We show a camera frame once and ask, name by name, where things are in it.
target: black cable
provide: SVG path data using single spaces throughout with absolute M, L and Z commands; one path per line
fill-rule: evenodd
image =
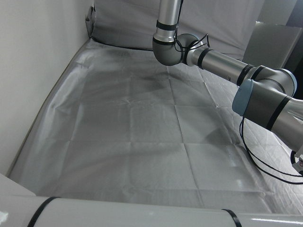
M 264 169 L 262 169 L 261 167 L 258 166 L 258 164 L 255 162 L 255 160 L 252 158 L 251 155 L 253 155 L 255 158 L 257 158 L 257 157 L 256 157 L 256 156 L 251 152 L 251 150 L 247 147 L 247 145 L 246 145 L 246 143 L 245 143 L 245 140 L 244 140 L 244 134 L 243 134 L 243 132 L 244 132 L 244 119 L 245 119 L 245 118 L 243 118 L 242 121 L 241 121 L 241 123 L 240 123 L 240 128 L 239 128 L 239 129 L 240 129 L 240 136 L 241 136 L 241 139 L 242 139 L 242 141 L 243 141 L 244 147 L 245 147 L 245 149 L 246 149 L 247 152 L 248 152 L 248 155 L 249 155 L 249 157 L 250 157 L 251 162 L 252 162 L 260 171 L 262 171 L 263 173 L 265 173 L 265 174 L 267 174 L 267 175 L 269 175 L 269 176 L 271 176 L 271 177 L 273 177 L 273 178 L 275 178 L 275 179 L 277 179 L 277 180 L 280 180 L 280 181 L 282 181 L 282 182 L 284 182 L 284 183 L 296 184 L 296 185 L 303 184 L 303 182 L 291 182 L 291 181 L 284 180 L 284 179 L 282 179 L 282 178 L 280 178 L 280 177 L 277 177 L 277 176 L 275 176 L 275 175 L 273 175 L 273 174 L 271 174 L 271 173 L 265 171 Z M 271 167 L 270 165 L 266 164 L 265 162 L 263 162 L 263 161 L 260 160 L 259 158 L 257 158 L 257 159 L 258 159 L 259 161 L 261 161 L 263 164 L 265 164 L 266 166 L 268 166 L 268 167 L 270 167 L 270 168 L 272 168 L 272 169 L 274 169 L 274 170 L 276 170 L 276 171 L 278 171 L 278 172 L 280 172 L 280 173 L 282 173 L 282 174 L 290 175 L 290 174 L 281 172 L 281 171 L 279 171 L 279 170 L 277 170 L 277 169 Z M 301 175 L 290 175 L 290 176 L 302 177 Z
M 292 164 L 295 163 L 294 155 L 295 155 L 295 151 L 292 150 L 292 153 L 290 154 L 290 162 L 291 162 Z
M 179 15 L 178 15 L 177 24 L 179 24 L 180 15 L 181 15 L 181 10 L 182 10 L 182 5 L 183 5 L 183 0 L 181 0 L 181 3 L 180 3 L 180 8 L 179 8 Z M 201 41 L 204 40 L 205 38 L 206 38 L 206 40 L 207 40 L 207 43 L 202 44 L 202 45 L 200 45 L 200 46 L 198 46 L 198 47 L 192 48 L 193 46 L 197 45 L 199 42 L 201 42 Z M 174 34 L 174 43 L 175 43 L 175 44 L 174 44 L 175 50 L 178 51 L 178 52 L 186 52 L 186 51 L 195 50 L 195 49 L 198 49 L 198 48 L 200 48 L 201 46 L 205 46 L 205 45 L 207 45 L 208 47 L 210 47 L 208 34 L 206 34 L 205 36 L 203 36 L 203 38 L 201 38 L 200 40 L 197 40 L 196 42 L 194 42 L 194 43 L 191 44 L 190 46 L 182 46 L 181 43 L 178 41 L 178 27 L 176 28 L 176 31 L 175 31 L 175 34 Z M 180 50 L 177 50 L 177 48 L 176 48 L 176 43 L 177 43 L 178 46 L 180 47 Z
M 241 135 L 241 133 L 240 133 L 240 136 L 241 136 L 242 140 L 244 140 L 243 132 L 242 132 L 242 135 Z M 279 172 L 279 173 L 281 173 L 281 174 L 288 175 L 288 176 L 294 176 L 294 177 L 303 177 L 302 175 L 293 175 L 293 174 L 288 174 L 288 173 L 282 172 L 282 171 L 280 171 L 280 170 L 277 170 L 277 169 L 273 168 L 272 166 L 270 166 L 269 164 L 267 164 L 266 162 L 262 161 L 260 158 L 258 158 L 255 154 L 253 154 L 253 153 L 251 152 L 250 149 L 248 149 L 248 152 L 249 152 L 253 157 L 255 157 L 257 160 L 259 160 L 261 163 L 263 163 L 263 164 L 266 165 L 267 167 L 269 167 L 269 168 L 271 168 L 271 169 L 273 169 L 273 170 L 275 170 L 275 171 L 277 171 L 277 172 Z

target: silver reflective sheet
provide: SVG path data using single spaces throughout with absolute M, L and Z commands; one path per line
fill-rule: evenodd
M 48 97 L 11 179 L 40 196 L 302 214 L 302 186 L 249 162 L 237 87 L 152 52 L 88 41 Z M 247 144 L 295 174 L 289 150 L 247 122 Z

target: black band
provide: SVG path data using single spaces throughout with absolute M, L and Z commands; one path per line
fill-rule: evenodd
M 291 99 L 290 96 L 286 96 L 281 102 L 280 104 L 278 105 L 278 107 L 276 108 L 276 110 L 274 111 L 273 115 L 271 115 L 268 123 L 267 123 L 267 126 L 266 126 L 266 129 L 267 130 L 270 130 L 272 129 L 276 119 L 278 118 L 279 114 L 281 113 L 281 111 L 283 110 L 283 108 L 285 107 L 285 105 L 288 103 L 288 101 Z
M 156 43 L 156 44 L 159 44 L 159 45 L 165 45 L 165 46 L 172 46 L 175 44 L 175 42 L 163 42 L 163 41 L 160 41 L 158 39 L 155 39 L 154 37 L 152 38 L 152 40 Z
M 263 65 L 260 65 L 259 68 L 257 68 L 257 70 L 254 72 L 254 74 L 251 76 L 250 79 L 255 79 L 257 77 L 257 75 L 262 71 L 262 69 L 265 69 L 266 67 Z
M 227 209 L 222 209 L 222 210 L 227 211 L 227 213 L 230 214 L 230 216 L 232 217 L 232 219 L 233 219 L 233 221 L 234 221 L 236 227 L 242 227 L 242 225 L 241 225 L 241 223 L 240 223 L 240 221 L 239 221 L 237 215 L 236 215 L 233 211 L 227 210 Z
M 162 24 L 161 22 L 159 22 L 157 20 L 157 27 L 162 29 L 162 30 L 166 30 L 166 31 L 175 31 L 176 28 L 178 26 L 178 23 L 174 24 L 174 25 L 166 25 L 166 24 Z
M 200 67 L 201 69 L 202 68 L 202 61 L 203 61 L 203 58 L 205 57 L 205 55 L 210 52 L 210 51 L 213 51 L 213 49 L 210 49 L 210 48 L 206 48 L 202 51 L 202 53 L 200 54 L 199 58 L 198 58 L 198 63 L 197 63 L 197 66 Z
M 56 199 L 57 197 L 50 197 L 47 200 L 45 200 L 40 207 L 36 210 L 36 212 L 34 213 L 32 219 L 30 220 L 29 224 L 27 227 L 34 227 L 40 214 L 42 213 L 42 211 L 44 210 L 44 208 L 54 199 Z
M 240 86 L 246 76 L 246 74 L 251 70 L 251 68 L 253 68 L 253 65 L 247 65 L 244 67 L 244 69 L 242 69 L 238 79 L 237 79 L 237 85 Z

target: silver metal tube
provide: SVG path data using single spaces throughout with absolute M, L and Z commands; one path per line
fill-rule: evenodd
M 210 51 L 202 61 L 202 68 L 231 83 L 236 84 L 239 75 L 247 64 L 216 51 Z
M 298 151 L 303 145 L 303 100 L 292 98 L 276 119 L 272 132 L 290 149 Z
M 214 50 L 209 51 L 203 57 L 202 62 L 199 62 L 199 58 L 203 55 L 204 50 L 205 49 L 199 48 L 194 51 L 190 51 L 187 55 L 187 62 L 189 65 L 197 65 L 198 67 L 212 72 L 231 83 L 237 84 L 237 80 L 247 64 Z
M 165 25 L 174 25 L 178 22 L 180 0 L 161 0 L 158 21 Z
M 178 23 L 181 0 L 161 0 L 158 21 L 164 25 L 175 25 Z M 174 30 L 157 28 L 153 37 L 161 42 L 174 42 Z

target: gray panel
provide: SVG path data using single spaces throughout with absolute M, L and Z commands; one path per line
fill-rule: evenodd
M 257 22 L 243 61 L 272 69 L 283 68 L 301 32 L 302 29 L 298 27 Z

